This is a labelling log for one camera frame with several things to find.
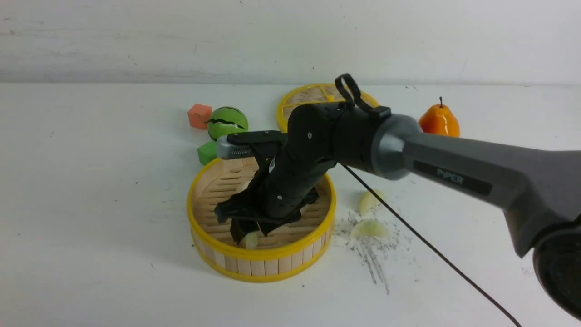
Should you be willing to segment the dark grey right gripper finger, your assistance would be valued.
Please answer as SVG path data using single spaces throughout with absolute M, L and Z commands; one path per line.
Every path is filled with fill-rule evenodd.
M 231 219 L 230 233 L 235 243 L 241 243 L 246 235 L 258 231 L 260 227 L 257 222 Z

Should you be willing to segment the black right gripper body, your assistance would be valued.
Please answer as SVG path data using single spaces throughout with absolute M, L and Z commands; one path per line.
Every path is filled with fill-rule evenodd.
M 320 159 L 311 165 L 283 157 L 256 159 L 259 165 L 247 189 L 216 205 L 218 223 L 231 219 L 254 221 L 265 235 L 301 219 L 300 210 L 319 199 L 316 185 L 337 161 Z

